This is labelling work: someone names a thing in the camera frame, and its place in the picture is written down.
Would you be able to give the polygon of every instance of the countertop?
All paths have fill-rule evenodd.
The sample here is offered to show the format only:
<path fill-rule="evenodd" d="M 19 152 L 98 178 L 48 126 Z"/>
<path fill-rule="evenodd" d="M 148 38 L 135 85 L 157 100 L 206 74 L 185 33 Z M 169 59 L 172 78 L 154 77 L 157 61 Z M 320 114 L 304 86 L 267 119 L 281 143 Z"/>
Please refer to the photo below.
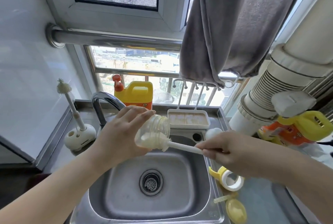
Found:
<path fill-rule="evenodd" d="M 165 115 L 166 107 L 158 114 Z M 85 107 L 84 103 L 78 103 L 78 110 L 84 123 L 91 124 L 95 127 L 96 131 L 99 129 L 99 122 L 94 110 L 90 107 Z M 110 120 L 114 110 L 103 109 L 106 120 Z M 223 130 L 228 129 L 228 124 L 223 120 L 224 114 L 221 111 L 222 120 L 220 116 L 211 116 L 210 109 L 208 115 L 210 116 L 211 128 L 219 127 Z M 53 151 L 47 165 L 45 166 L 44 173 L 53 173 L 60 167 L 63 167 L 75 158 L 75 155 L 64 146 L 64 136 L 71 129 L 76 127 L 75 120 L 72 118 L 67 125 L 64 134 L 62 135 L 57 147 Z M 214 163 L 213 168 L 218 169 L 220 166 Z M 287 189 L 280 185 L 274 184 L 269 180 L 250 178 L 246 179 L 244 187 L 239 191 L 238 200 L 241 201 L 247 211 L 249 224 L 305 224 L 308 223 L 303 217 L 294 201 L 292 200 Z"/>

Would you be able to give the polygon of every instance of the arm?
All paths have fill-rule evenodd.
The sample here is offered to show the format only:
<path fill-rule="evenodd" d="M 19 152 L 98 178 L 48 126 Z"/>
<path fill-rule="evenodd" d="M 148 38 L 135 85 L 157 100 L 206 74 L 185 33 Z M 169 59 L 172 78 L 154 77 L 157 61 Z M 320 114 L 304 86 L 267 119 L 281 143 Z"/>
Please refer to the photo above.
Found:
<path fill-rule="evenodd" d="M 1 209 L 0 223 L 63 224 L 99 176 L 149 151 L 136 146 L 134 137 L 154 113 L 143 107 L 123 108 L 88 150 Z"/>
<path fill-rule="evenodd" d="M 240 176 L 284 184 L 323 224 L 332 222 L 333 170 L 326 165 L 290 148 L 236 132 L 223 132 L 197 147 Z"/>

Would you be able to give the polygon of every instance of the chrome faucet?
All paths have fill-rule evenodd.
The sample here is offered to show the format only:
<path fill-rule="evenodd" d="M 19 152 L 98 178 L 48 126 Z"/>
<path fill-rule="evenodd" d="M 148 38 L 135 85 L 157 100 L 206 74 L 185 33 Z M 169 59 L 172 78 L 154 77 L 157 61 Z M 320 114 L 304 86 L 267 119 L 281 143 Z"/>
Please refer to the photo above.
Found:
<path fill-rule="evenodd" d="M 95 109 L 95 112 L 97 114 L 97 118 L 100 121 L 101 129 L 103 129 L 103 127 L 106 124 L 106 120 L 105 120 L 105 117 L 103 115 L 100 100 L 105 100 L 106 102 L 110 103 L 118 111 L 120 111 L 122 108 L 124 108 L 125 104 L 122 103 L 115 96 L 113 96 L 113 95 L 111 95 L 107 92 L 95 92 L 94 93 L 93 97 L 91 98 L 91 103 L 93 105 L 93 108 Z"/>

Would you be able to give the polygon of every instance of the sink drain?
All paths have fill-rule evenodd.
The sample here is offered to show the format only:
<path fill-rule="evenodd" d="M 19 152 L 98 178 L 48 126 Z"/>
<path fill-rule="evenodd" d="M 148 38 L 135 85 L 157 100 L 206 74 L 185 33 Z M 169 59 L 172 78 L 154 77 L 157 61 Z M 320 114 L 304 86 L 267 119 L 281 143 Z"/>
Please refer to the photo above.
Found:
<path fill-rule="evenodd" d="M 157 170 L 147 170 L 140 177 L 141 191 L 148 196 L 158 194 L 163 186 L 163 177 Z"/>

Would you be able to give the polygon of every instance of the white tile wall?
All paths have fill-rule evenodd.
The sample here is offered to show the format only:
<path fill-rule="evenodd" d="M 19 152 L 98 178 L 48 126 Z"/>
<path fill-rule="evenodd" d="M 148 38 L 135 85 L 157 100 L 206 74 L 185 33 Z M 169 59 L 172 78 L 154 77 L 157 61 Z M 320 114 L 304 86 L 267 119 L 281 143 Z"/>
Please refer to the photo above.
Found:
<path fill-rule="evenodd" d="M 33 159 L 68 106 L 57 79 L 88 98 L 67 49 L 46 41 L 48 22 L 45 0 L 0 0 L 0 135 Z"/>

